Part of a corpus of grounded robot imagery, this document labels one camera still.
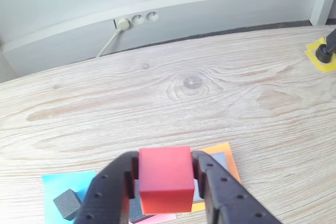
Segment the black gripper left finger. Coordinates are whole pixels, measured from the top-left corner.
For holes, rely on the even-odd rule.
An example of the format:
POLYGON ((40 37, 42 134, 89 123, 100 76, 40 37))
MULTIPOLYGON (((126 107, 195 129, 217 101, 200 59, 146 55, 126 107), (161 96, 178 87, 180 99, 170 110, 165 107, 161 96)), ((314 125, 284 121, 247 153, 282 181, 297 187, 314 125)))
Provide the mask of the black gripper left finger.
POLYGON ((128 223, 138 168, 137 151, 126 152, 108 164, 92 180, 75 223, 128 223))

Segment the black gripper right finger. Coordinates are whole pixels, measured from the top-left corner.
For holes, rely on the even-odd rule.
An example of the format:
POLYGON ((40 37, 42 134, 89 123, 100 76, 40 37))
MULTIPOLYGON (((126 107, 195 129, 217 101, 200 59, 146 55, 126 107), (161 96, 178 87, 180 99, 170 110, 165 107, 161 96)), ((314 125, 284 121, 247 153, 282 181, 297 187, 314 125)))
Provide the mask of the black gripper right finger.
POLYGON ((210 155, 193 151, 194 178, 210 224, 276 224, 280 221, 210 155))

